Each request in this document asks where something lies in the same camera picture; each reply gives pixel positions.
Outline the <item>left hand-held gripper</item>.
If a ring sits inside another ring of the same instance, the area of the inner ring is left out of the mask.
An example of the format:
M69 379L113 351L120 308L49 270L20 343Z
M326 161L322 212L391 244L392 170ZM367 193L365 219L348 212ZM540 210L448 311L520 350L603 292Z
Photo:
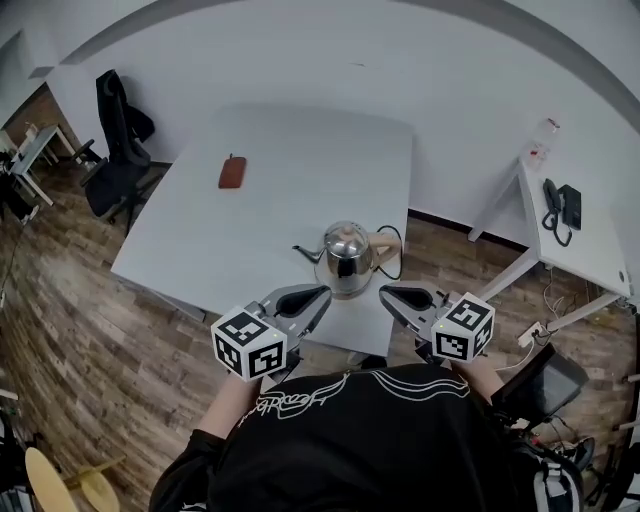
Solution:
M284 380L301 360L297 336L315 330L331 301L328 286L302 284L232 308L211 326L216 359L245 382Z

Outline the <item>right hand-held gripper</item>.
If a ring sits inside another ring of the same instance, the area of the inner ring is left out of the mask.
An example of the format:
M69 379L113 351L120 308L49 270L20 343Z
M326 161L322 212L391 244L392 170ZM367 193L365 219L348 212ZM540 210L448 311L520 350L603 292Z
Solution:
M420 328L415 340L420 356L473 361L493 336L495 308L469 292L387 284L379 298L403 327Z

